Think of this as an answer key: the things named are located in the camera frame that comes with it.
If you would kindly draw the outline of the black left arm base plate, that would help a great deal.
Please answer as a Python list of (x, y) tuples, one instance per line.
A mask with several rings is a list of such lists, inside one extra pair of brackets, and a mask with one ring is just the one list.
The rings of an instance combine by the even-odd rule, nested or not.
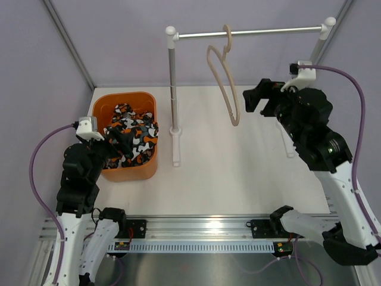
[(146, 224), (145, 219), (127, 219), (119, 224), (119, 232), (116, 238), (123, 239), (143, 239), (146, 235)]

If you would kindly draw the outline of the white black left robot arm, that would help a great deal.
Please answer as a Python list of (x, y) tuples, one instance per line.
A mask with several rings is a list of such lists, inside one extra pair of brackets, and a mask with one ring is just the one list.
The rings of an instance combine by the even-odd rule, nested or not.
[(58, 233), (45, 285), (94, 285), (111, 241), (133, 237), (125, 211), (106, 207), (90, 241), (83, 244), (99, 193), (96, 182), (117, 150), (97, 131), (77, 130), (76, 136), (79, 142), (64, 152), (56, 206)]

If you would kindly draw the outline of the orange camouflage shorts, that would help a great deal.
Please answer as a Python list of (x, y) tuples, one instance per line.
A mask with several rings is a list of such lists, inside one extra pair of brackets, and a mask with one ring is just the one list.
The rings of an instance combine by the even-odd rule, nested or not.
[(127, 151), (118, 150), (118, 157), (108, 160), (106, 169), (138, 167), (148, 163), (154, 155), (159, 128), (152, 112), (136, 113), (129, 104), (123, 103), (115, 106), (104, 134), (114, 147), (127, 145)]

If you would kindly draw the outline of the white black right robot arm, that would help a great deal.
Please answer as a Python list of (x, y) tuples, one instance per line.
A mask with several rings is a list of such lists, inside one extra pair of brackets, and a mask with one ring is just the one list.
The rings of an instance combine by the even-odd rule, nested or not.
[(327, 125), (333, 105), (319, 89), (284, 86), (262, 79), (255, 88), (243, 91), (245, 110), (252, 113), (260, 100), (267, 100), (261, 115), (276, 118), (284, 128), (299, 158), (333, 202), (339, 221), (325, 222), (282, 206), (270, 214), (270, 231), (278, 237), (308, 238), (339, 265), (369, 265), (379, 257), (376, 232), (380, 223), (371, 215), (360, 184), (352, 178), (354, 159), (348, 144)]

